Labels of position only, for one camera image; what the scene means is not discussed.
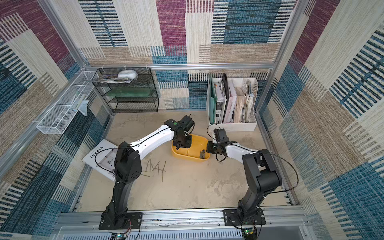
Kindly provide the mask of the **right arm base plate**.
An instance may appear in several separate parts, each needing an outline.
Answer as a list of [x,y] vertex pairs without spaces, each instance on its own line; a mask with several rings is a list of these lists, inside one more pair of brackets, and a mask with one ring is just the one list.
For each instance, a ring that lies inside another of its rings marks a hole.
[[265,215],[261,208],[256,208],[253,212],[243,212],[241,209],[224,209],[223,216],[225,226],[238,227],[266,224]]

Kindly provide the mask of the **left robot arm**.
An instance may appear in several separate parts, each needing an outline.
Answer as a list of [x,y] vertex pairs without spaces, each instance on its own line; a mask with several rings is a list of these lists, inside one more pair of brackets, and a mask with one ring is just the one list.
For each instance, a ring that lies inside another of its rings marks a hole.
[[102,213],[101,224],[116,226],[125,222],[128,198],[134,181],[142,173],[141,160],[162,144],[171,141],[173,146],[190,148],[195,122],[189,116],[180,121],[169,119],[157,130],[130,144],[123,142],[117,147],[114,170],[115,186],[111,202]]

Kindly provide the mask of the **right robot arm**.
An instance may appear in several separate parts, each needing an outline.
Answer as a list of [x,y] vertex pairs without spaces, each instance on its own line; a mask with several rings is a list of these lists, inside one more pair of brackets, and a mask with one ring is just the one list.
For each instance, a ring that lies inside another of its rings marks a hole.
[[238,202],[236,218],[228,219],[233,223],[239,221],[241,224],[265,225],[264,212],[260,206],[267,195],[282,185],[282,177],[271,153],[266,149],[251,150],[230,141],[224,129],[215,129],[214,136],[214,141],[207,143],[207,152],[242,163],[248,184],[245,196]]

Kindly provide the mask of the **yellow plastic storage box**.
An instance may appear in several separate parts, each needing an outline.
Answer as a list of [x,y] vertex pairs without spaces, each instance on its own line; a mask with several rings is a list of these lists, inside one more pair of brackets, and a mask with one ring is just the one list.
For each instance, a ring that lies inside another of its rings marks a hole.
[[190,148],[179,148],[176,149],[175,146],[172,146],[172,155],[175,158],[182,160],[195,161],[195,162],[204,162],[207,161],[211,154],[206,152],[206,159],[200,159],[200,151],[207,149],[208,139],[198,135],[192,135],[192,145]]

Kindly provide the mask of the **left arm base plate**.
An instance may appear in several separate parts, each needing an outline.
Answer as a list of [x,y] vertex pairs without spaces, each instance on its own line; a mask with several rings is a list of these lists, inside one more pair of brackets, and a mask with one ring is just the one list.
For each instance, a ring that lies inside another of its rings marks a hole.
[[99,230],[136,230],[141,227],[142,212],[126,212],[117,217],[103,212]]

